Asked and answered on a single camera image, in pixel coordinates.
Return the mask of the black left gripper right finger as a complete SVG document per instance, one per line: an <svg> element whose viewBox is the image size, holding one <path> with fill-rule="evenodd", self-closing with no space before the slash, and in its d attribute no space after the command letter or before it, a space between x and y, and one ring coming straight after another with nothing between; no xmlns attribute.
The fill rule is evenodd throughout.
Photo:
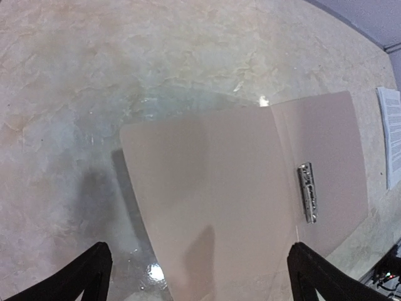
<svg viewBox="0 0 401 301"><path fill-rule="evenodd" d="M379 292L349 277L302 242L287 257L294 300L388 300Z"/></svg>

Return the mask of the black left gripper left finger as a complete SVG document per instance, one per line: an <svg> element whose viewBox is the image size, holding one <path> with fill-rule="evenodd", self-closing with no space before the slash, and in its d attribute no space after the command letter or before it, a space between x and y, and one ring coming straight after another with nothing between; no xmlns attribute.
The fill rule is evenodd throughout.
<svg viewBox="0 0 401 301"><path fill-rule="evenodd" d="M8 300L106 300L112 254L97 242L60 271L8 298Z"/></svg>

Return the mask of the brown paper folder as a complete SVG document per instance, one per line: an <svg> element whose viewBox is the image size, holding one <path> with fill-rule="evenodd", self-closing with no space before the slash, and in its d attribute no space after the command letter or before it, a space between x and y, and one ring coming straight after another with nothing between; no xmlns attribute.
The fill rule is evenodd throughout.
<svg viewBox="0 0 401 301"><path fill-rule="evenodd" d="M302 241L329 255L368 215L349 92L126 125L123 155L174 300L269 300ZM297 168L311 162L308 224Z"/></svg>

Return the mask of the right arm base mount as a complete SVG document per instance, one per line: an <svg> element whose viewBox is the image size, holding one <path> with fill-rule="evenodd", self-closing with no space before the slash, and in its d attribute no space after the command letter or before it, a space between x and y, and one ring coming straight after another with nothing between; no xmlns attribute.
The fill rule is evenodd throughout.
<svg viewBox="0 0 401 301"><path fill-rule="evenodd" d="M400 240L376 264L372 285L379 292L387 292L388 298L400 300Z"/></svg>

